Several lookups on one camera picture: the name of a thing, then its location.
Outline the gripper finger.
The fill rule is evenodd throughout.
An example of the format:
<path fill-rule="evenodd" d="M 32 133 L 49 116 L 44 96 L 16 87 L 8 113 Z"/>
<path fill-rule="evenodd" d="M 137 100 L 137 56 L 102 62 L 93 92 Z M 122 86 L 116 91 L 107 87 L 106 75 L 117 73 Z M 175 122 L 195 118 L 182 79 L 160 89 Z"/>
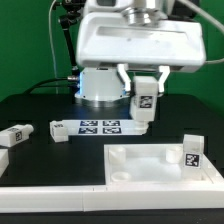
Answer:
<path fill-rule="evenodd" d="M 164 84 L 170 74 L 169 66 L 160 66 L 159 67 L 159 79 L 158 79 L 158 93 L 160 95 L 164 94 L 165 87 Z"/>
<path fill-rule="evenodd" d="M 124 82 L 124 91 L 127 95 L 131 93 L 131 79 L 127 73 L 128 65 L 127 64 L 118 64 L 117 71 L 120 75 L 121 80 Z"/>

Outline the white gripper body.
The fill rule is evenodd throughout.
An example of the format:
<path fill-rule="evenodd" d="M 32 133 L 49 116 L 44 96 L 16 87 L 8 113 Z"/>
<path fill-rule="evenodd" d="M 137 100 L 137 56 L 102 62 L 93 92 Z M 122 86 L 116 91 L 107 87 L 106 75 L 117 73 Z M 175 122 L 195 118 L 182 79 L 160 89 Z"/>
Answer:
<path fill-rule="evenodd" d="M 83 67 L 126 64 L 131 70 L 169 66 L 194 72 L 206 56 L 198 23 L 162 20 L 155 28 L 130 26 L 119 13 L 94 12 L 80 24 L 76 60 Z"/>

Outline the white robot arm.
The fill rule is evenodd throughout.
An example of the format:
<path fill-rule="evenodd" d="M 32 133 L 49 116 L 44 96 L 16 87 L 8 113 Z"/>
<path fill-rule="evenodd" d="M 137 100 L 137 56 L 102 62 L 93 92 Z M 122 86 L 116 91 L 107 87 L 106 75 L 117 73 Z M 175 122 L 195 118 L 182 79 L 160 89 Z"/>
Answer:
<path fill-rule="evenodd" d="M 74 64 L 81 99 L 109 102 L 137 93 L 128 73 L 153 73 L 156 93 L 172 71 L 194 72 L 208 63 L 200 15 L 224 34 L 224 24 L 200 0 L 63 0 L 71 24 L 80 24 Z"/>

